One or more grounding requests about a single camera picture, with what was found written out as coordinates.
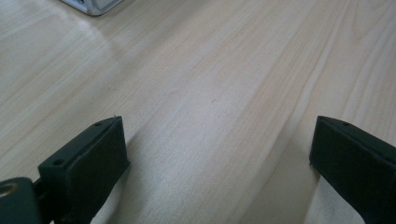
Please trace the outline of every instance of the metal object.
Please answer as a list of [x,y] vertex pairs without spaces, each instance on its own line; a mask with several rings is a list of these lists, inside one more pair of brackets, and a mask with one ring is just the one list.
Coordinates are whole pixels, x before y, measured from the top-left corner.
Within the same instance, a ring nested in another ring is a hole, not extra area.
[[67,5],[88,14],[90,16],[100,16],[108,12],[122,0],[62,0]]
[[318,117],[309,159],[366,223],[396,223],[396,147]]
[[101,120],[43,161],[34,184],[0,183],[0,223],[88,224],[129,164],[122,118]]

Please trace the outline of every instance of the wood grain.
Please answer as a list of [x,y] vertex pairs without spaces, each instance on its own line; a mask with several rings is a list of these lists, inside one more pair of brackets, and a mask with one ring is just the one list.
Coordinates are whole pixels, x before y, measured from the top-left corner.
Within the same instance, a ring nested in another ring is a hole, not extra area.
[[2,1],[0,179],[121,115],[133,165],[93,223],[315,223],[316,116],[396,145],[395,74],[391,0]]

